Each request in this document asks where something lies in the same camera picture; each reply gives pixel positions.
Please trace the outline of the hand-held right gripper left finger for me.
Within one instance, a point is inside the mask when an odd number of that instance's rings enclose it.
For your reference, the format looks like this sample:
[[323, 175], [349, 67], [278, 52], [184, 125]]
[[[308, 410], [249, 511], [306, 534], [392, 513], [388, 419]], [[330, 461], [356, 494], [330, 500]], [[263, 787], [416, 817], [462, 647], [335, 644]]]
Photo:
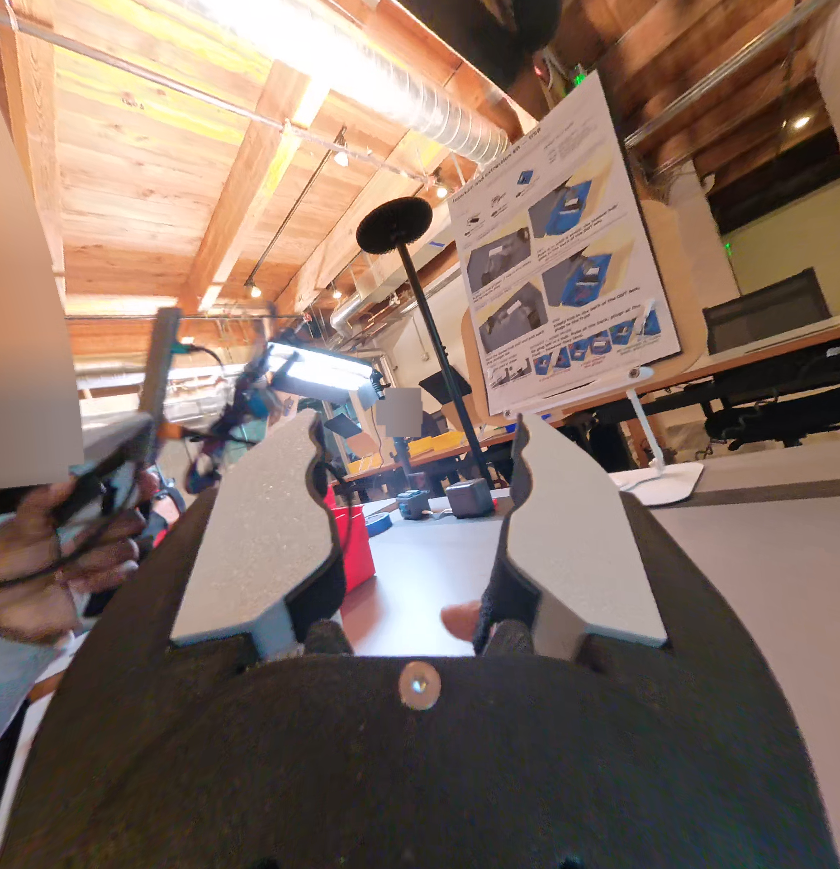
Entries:
[[325, 504], [323, 424], [277, 424], [220, 483], [170, 634], [175, 649], [245, 639], [259, 660], [301, 655], [317, 622], [340, 623], [340, 534]]

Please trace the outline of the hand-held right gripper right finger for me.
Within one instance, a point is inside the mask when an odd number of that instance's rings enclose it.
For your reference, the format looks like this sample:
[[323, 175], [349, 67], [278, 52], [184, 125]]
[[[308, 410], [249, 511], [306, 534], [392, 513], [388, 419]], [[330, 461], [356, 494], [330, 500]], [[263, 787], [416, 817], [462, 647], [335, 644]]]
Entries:
[[616, 484], [536, 415], [513, 441], [512, 507], [502, 521], [473, 636], [482, 654], [505, 622], [534, 652], [575, 660], [590, 636], [652, 648], [667, 632]]

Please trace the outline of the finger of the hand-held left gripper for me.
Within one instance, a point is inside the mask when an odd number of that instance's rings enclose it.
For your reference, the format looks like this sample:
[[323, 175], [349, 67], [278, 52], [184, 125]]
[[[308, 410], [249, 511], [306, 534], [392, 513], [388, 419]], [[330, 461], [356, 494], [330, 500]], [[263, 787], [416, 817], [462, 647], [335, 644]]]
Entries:
[[80, 473], [104, 476], [127, 462], [147, 469], [157, 454], [157, 423], [146, 413], [132, 413], [84, 429]]

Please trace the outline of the grey usb hub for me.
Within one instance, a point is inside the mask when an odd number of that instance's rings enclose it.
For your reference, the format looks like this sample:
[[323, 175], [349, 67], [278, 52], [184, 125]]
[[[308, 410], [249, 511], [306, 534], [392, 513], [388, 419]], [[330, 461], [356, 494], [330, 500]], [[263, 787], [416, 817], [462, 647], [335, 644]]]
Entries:
[[147, 419], [139, 437], [137, 456], [143, 468], [149, 468], [157, 460], [157, 432], [165, 418], [165, 396], [182, 318], [183, 312], [177, 307], [160, 308], [155, 316], [139, 396], [139, 412]]

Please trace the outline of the red plastic bin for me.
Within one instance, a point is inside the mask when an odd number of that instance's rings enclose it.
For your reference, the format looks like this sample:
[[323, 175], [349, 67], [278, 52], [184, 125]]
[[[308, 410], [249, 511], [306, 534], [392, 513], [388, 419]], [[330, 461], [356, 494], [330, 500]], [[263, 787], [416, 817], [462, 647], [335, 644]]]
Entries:
[[351, 506], [338, 506], [332, 484], [328, 485], [324, 500], [336, 519], [342, 548], [346, 592], [350, 593], [375, 576], [366, 518], [359, 502]]

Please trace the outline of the person's left forearm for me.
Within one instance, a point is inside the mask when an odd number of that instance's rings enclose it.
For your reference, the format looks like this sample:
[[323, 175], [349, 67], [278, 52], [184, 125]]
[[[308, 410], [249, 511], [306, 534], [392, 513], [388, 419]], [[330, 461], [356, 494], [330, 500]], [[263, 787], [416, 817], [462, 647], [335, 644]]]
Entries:
[[0, 636], [0, 737], [38, 678], [73, 639], [73, 632], [69, 632], [42, 645]]

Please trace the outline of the person's left hand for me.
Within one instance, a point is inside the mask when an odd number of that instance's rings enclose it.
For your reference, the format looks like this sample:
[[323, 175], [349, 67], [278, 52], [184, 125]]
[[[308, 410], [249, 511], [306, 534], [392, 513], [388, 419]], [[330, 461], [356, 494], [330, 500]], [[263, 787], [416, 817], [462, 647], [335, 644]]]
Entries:
[[136, 507], [112, 516], [103, 532], [79, 530], [67, 544], [58, 537], [54, 510], [71, 495], [75, 479], [36, 487], [0, 528], [0, 637], [50, 646], [78, 625], [74, 593], [114, 589], [138, 569], [137, 537], [146, 518]]

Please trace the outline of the person's right hand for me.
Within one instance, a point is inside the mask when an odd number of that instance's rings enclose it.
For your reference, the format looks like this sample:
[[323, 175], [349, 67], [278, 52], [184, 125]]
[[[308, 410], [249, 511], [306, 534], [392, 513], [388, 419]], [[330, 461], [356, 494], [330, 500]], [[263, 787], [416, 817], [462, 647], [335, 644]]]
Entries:
[[479, 600], [446, 606], [440, 612], [441, 624], [457, 640], [473, 642], [479, 623], [480, 609]]

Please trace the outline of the black cube device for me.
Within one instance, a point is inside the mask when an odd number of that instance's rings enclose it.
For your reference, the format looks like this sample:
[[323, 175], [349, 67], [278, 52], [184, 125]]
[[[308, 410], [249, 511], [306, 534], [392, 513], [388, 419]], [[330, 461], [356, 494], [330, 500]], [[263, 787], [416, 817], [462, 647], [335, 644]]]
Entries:
[[486, 517], [495, 511], [494, 497], [483, 479], [451, 484], [445, 488], [445, 495], [451, 515], [458, 519]]

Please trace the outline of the studio light panel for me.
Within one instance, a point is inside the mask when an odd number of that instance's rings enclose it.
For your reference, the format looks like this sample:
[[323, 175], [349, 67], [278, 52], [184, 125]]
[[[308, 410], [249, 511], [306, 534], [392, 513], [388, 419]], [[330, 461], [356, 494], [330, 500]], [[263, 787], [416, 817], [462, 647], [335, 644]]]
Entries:
[[269, 342], [266, 352], [276, 391], [337, 405], [357, 397], [362, 408], [381, 397], [382, 375], [368, 362], [283, 342]]

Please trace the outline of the instruction poster on white stand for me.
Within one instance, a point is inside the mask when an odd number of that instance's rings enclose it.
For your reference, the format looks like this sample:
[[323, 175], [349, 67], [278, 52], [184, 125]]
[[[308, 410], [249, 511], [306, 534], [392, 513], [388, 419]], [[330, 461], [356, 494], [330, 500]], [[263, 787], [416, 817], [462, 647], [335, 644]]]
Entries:
[[640, 199], [598, 71], [447, 206], [479, 414], [509, 424], [642, 396], [704, 352], [677, 217]]

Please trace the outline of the black pole with round disc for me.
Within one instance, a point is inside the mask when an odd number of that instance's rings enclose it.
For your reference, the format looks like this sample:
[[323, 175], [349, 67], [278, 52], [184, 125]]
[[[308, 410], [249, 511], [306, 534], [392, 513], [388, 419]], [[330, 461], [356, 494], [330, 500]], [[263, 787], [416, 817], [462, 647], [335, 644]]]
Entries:
[[395, 250], [405, 268], [410, 288], [426, 325], [430, 341], [443, 375], [447, 393], [456, 406], [456, 412], [464, 434], [469, 443], [481, 479], [492, 488], [493, 482], [487, 462], [479, 447], [475, 428], [471, 423], [468, 409], [456, 383], [454, 371], [447, 357], [447, 350], [441, 341], [434, 317], [427, 303], [414, 263], [408, 251], [409, 245], [423, 237], [433, 220], [433, 210], [424, 200], [416, 197], [401, 197], [387, 201], [373, 209], [360, 222], [356, 231], [356, 241], [365, 253], [384, 255]]

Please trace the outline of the silver air duct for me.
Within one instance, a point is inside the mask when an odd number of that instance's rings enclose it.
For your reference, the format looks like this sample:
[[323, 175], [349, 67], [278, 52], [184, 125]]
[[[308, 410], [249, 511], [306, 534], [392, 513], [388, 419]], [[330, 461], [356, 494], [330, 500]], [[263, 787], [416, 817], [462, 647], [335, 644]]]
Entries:
[[265, 57], [325, 83], [374, 113], [479, 166], [509, 147], [506, 131], [374, 47], [317, 2], [184, 2]]

